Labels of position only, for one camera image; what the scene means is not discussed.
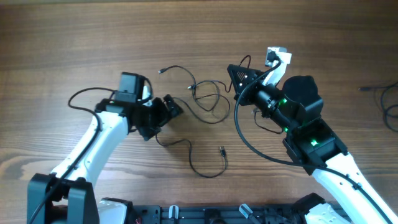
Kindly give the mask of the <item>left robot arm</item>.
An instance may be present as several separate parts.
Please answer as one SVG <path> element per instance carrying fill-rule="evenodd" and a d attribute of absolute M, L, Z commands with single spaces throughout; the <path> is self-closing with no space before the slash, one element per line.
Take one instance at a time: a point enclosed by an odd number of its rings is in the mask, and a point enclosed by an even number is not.
<path fill-rule="evenodd" d="M 156 98 L 150 80 L 123 72 L 119 88 L 90 111 L 93 119 L 71 153 L 49 174 L 28 184 L 28 223 L 142 223 L 133 203 L 117 198 L 97 202 L 94 186 L 110 155 L 137 131 L 145 141 L 183 109 L 170 95 Z"/>

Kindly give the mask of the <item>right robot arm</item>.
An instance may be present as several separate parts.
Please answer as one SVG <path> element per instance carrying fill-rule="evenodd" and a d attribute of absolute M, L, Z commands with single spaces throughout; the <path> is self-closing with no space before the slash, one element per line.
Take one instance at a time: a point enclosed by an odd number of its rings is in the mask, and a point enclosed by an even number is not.
<path fill-rule="evenodd" d="M 270 82 L 279 65 L 266 72 L 238 65 L 227 71 L 236 106 L 254 105 L 286 136 L 289 166 L 302 167 L 339 203 L 354 223 L 397 223 L 397 215 L 356 165 L 348 148 L 322 119 L 323 100 L 311 76 L 294 76 L 282 88 Z"/>

